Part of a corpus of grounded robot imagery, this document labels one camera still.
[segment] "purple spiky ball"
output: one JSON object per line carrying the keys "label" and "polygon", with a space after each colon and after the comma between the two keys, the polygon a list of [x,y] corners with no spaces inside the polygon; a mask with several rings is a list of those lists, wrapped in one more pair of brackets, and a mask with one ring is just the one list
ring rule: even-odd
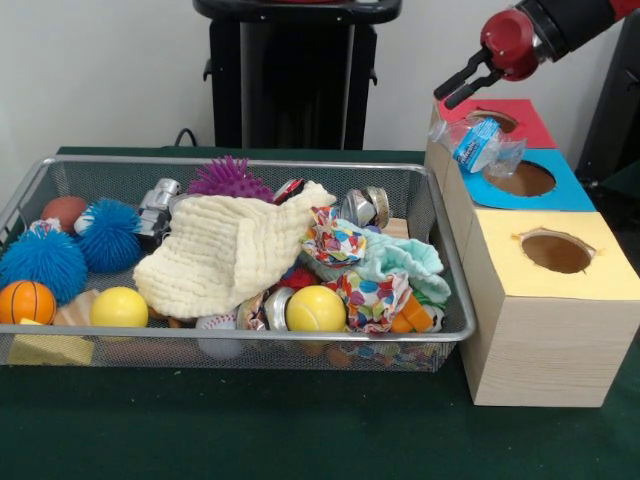
{"label": "purple spiky ball", "polygon": [[226,155],[214,158],[210,164],[199,168],[198,178],[189,184],[189,194],[222,195],[234,198],[257,198],[273,203],[273,192],[247,172],[247,158],[235,159]]}

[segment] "black stand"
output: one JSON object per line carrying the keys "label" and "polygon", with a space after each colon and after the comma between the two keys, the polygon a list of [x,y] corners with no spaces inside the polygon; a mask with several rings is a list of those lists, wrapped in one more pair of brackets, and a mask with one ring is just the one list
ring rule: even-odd
{"label": "black stand", "polygon": [[376,82],[371,25],[402,0],[278,4],[193,0],[209,30],[216,145],[362,149],[369,82]]}
{"label": "black stand", "polygon": [[640,160],[640,10],[625,20],[577,174],[604,181]]}

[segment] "bottle label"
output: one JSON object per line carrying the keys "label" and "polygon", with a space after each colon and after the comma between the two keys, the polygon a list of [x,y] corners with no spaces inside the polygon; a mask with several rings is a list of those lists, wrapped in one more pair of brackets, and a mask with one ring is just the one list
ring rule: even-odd
{"label": "bottle label", "polygon": [[453,159],[462,165],[466,172],[473,171],[473,166],[480,157],[482,150],[498,132],[499,128],[500,125],[493,118],[487,118],[473,127],[453,153]]}

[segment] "white ball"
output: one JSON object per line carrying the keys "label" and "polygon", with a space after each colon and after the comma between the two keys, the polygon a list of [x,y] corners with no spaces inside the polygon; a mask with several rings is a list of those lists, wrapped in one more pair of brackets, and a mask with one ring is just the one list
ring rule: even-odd
{"label": "white ball", "polygon": [[[202,317],[196,322],[196,328],[201,330],[235,330],[236,312]],[[198,347],[202,353],[215,360],[233,360],[242,354],[242,342],[239,340],[199,338]]]}

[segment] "red box lid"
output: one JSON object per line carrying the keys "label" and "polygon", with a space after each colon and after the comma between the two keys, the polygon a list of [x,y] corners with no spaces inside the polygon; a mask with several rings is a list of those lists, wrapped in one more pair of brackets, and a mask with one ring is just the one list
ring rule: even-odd
{"label": "red box lid", "polygon": [[442,119],[450,123],[474,116],[476,113],[478,116],[496,113],[497,115],[491,116],[501,125],[508,127],[503,130],[512,139],[526,138],[528,148],[558,148],[533,103],[528,99],[470,99],[453,110],[448,110],[444,102],[441,102],[438,109]]}

